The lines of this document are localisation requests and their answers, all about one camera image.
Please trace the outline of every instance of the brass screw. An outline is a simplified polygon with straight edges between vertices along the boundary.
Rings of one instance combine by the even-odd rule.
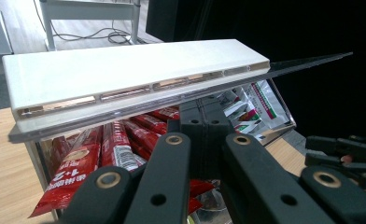
[[[234,143],[241,145],[241,146],[247,146],[250,144],[250,138],[244,135],[238,135],[233,138]]]
[[[171,135],[165,139],[165,142],[169,145],[179,145],[183,142],[183,138],[177,135]]]
[[[319,184],[328,188],[338,189],[341,187],[341,181],[335,175],[323,171],[314,172],[314,179]]]
[[[110,189],[118,185],[121,175],[116,172],[107,172],[96,179],[96,186],[100,189]]]

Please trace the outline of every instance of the white light bar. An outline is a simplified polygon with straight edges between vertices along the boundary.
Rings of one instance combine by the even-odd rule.
[[[234,39],[9,55],[3,63],[23,133],[182,99],[270,68],[267,58]]]

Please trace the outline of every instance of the wooden table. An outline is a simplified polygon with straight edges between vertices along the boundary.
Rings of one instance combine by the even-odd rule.
[[[43,195],[35,168],[24,144],[10,144],[7,135],[15,121],[11,110],[0,110],[0,223],[43,223],[52,221],[50,213],[27,218]],[[283,139],[267,149],[288,171],[299,175],[304,156]]]

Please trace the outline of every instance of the black cable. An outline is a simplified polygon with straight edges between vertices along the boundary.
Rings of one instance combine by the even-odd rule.
[[[44,32],[46,32],[46,28],[45,28],[45,26],[43,24],[43,21],[41,20],[40,15],[38,13],[38,9],[37,9],[37,5],[35,3],[35,0],[33,0],[33,1],[34,1],[35,11],[36,11],[37,17],[38,17],[38,19],[39,19],[39,21],[41,23],[41,26],[43,27]],[[95,32],[92,35],[80,36],[80,35],[70,35],[70,34],[59,34],[56,31],[56,29],[54,27],[54,24],[51,22],[51,28],[52,28],[53,32],[55,33],[55,35],[53,35],[53,36],[58,36],[59,38],[61,38],[62,40],[65,40],[65,41],[77,41],[77,40],[80,40],[80,39],[103,39],[103,38],[107,38],[107,40],[110,43],[113,43],[113,44],[125,44],[125,43],[131,44],[130,43],[131,38],[125,39],[124,41],[116,41],[116,40],[114,40],[113,37],[115,37],[115,36],[125,36],[125,35],[131,35],[131,34],[128,33],[128,32],[122,31],[120,29],[114,28],[114,20],[112,21],[112,25],[111,26],[112,26],[111,28],[103,28],[103,29],[100,29],[99,31]],[[104,35],[104,36],[95,36],[95,35],[98,35],[99,33],[103,32],[105,30],[113,30],[113,32],[111,32],[108,35]],[[64,38],[63,36],[71,36],[71,37],[74,37],[74,38],[67,39],[67,38]],[[148,44],[148,42],[146,42],[145,39],[140,38],[139,36],[137,37],[137,42],[139,42],[140,44]]]
[[[37,5],[35,4],[35,0],[34,0],[34,5],[35,5],[35,13],[37,14],[37,17],[40,20],[40,23],[41,23],[41,26],[43,27],[44,32],[46,32],[46,28],[44,27],[43,21],[40,19],[40,15],[38,14]]]

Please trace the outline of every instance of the black backdrop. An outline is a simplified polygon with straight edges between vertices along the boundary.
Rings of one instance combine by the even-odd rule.
[[[147,32],[168,42],[236,38],[271,62],[353,51],[274,82],[302,135],[366,135],[365,0],[150,0]]]

